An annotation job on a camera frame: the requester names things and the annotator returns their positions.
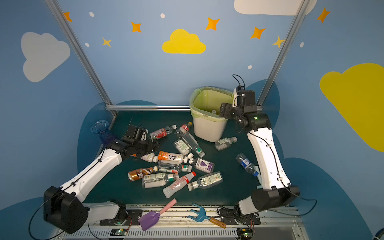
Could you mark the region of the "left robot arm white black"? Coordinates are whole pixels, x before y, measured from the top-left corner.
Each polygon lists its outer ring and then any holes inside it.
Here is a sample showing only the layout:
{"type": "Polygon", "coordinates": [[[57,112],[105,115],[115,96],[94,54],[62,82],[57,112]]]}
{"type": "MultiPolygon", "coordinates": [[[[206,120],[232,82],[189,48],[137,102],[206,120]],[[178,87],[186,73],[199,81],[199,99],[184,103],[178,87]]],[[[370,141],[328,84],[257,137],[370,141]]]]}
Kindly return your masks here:
{"type": "Polygon", "coordinates": [[[59,188],[50,187],[45,191],[44,220],[68,234],[73,234],[83,225],[96,221],[124,222],[127,218],[124,204],[117,201],[85,204],[84,200],[92,189],[122,161],[132,155],[142,157],[151,154],[159,148],[160,144],[155,140],[111,141],[106,149],[77,176],[59,188]]]}

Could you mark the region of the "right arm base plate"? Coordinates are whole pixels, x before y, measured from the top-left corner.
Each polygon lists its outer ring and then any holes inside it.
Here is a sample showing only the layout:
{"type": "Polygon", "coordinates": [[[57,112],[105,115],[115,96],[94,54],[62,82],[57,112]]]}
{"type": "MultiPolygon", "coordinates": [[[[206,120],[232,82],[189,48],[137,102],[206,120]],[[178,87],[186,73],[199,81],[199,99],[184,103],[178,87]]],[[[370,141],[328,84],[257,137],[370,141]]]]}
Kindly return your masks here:
{"type": "Polygon", "coordinates": [[[258,213],[243,215],[238,206],[234,208],[219,206],[217,214],[226,225],[260,225],[261,220],[258,213]]]}

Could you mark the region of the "white bottle red cap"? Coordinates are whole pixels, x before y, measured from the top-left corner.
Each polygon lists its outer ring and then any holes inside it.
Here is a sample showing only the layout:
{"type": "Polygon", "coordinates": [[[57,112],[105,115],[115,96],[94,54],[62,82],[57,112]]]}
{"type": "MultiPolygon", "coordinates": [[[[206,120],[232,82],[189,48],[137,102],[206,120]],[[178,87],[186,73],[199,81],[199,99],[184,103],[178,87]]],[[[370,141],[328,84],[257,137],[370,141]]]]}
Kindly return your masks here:
{"type": "Polygon", "coordinates": [[[169,199],[174,193],[184,188],[194,177],[195,172],[188,173],[181,178],[177,179],[173,184],[163,189],[163,193],[167,199],[169,199]]]}

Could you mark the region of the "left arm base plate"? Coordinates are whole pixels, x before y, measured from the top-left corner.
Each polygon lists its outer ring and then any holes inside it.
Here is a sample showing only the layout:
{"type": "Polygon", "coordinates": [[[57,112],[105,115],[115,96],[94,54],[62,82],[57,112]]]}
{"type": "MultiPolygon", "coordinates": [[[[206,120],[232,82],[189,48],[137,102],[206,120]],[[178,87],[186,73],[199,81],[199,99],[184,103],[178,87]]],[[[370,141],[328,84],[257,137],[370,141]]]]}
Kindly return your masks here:
{"type": "Polygon", "coordinates": [[[126,217],[119,222],[118,219],[113,220],[102,220],[100,221],[100,226],[139,226],[139,219],[143,215],[142,210],[126,210],[126,217]]]}

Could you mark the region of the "clear bottle white green label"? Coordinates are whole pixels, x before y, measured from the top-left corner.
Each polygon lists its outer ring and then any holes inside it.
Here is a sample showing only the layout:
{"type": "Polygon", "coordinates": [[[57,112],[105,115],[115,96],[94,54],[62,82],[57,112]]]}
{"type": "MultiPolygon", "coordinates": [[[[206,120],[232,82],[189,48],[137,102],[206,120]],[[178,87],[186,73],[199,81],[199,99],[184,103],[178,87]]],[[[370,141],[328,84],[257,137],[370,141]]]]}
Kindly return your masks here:
{"type": "Polygon", "coordinates": [[[142,178],[142,187],[143,189],[163,187],[168,183],[174,182],[179,179],[179,174],[167,174],[159,173],[147,175],[142,178]]]}

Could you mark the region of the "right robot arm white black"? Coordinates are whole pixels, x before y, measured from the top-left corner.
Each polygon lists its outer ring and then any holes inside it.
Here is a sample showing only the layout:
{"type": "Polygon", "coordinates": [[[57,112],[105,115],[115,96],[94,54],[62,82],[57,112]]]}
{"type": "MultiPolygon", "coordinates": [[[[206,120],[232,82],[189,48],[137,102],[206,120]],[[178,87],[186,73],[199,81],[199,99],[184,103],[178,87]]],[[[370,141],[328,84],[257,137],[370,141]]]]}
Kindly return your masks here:
{"type": "Polygon", "coordinates": [[[233,104],[222,103],[220,117],[236,120],[247,132],[261,172],[262,188],[239,201],[241,213],[248,215],[285,206],[298,198],[300,189],[291,185],[282,167],[268,115],[258,112],[255,106],[235,107],[233,104]]]}

